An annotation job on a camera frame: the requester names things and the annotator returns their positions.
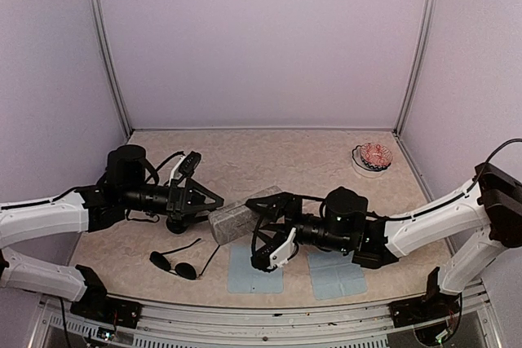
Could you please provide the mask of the grey glasses case green lining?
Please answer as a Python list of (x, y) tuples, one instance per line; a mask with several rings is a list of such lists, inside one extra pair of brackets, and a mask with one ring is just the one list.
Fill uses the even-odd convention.
[(278, 186), (271, 186), (212, 211), (208, 216), (210, 231), (219, 245), (230, 243), (254, 230), (259, 215), (246, 206), (252, 198), (263, 198), (281, 193)]

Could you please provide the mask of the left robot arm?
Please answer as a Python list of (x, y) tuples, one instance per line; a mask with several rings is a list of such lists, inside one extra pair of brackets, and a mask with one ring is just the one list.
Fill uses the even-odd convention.
[(206, 212), (223, 206), (221, 196), (192, 176), (201, 154), (178, 152), (179, 161), (166, 185), (148, 161), (143, 147), (127, 144), (108, 154), (104, 173), (94, 185), (21, 204), (1, 206), (1, 286), (43, 293), (70, 301), (97, 319), (114, 311), (101, 279), (89, 267), (59, 266), (25, 256), (12, 245), (69, 232), (95, 232), (125, 220), (129, 211), (166, 217), (175, 234), (206, 220)]

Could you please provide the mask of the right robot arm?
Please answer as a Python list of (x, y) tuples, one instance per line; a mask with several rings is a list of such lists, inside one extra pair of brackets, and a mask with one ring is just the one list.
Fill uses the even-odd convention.
[(368, 210), (367, 198), (338, 187), (321, 199), (319, 214), (303, 212), (303, 196), (281, 192), (250, 198), (258, 214), (251, 241), (254, 268), (283, 267), (301, 244), (350, 254), (355, 264), (379, 269), (423, 246), (472, 229), (473, 235), (428, 277), (419, 314), (433, 319), (495, 258), (521, 246), (521, 183), (495, 165), (476, 166), (476, 175), (457, 190), (421, 208), (392, 216)]

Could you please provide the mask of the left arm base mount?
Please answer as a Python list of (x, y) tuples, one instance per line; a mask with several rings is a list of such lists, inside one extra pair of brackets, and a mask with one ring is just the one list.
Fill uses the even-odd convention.
[(90, 268), (76, 265), (84, 279), (86, 291), (71, 303), (70, 312), (86, 319), (111, 324), (113, 327), (136, 329), (142, 312), (138, 302), (110, 297), (103, 282)]

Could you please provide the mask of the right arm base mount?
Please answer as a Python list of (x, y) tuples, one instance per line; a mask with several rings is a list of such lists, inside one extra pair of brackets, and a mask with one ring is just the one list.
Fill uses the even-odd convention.
[(440, 268), (427, 277), (426, 292), (417, 297), (391, 302), (391, 319), (395, 328), (444, 318), (462, 310), (461, 294), (445, 294), (438, 284)]

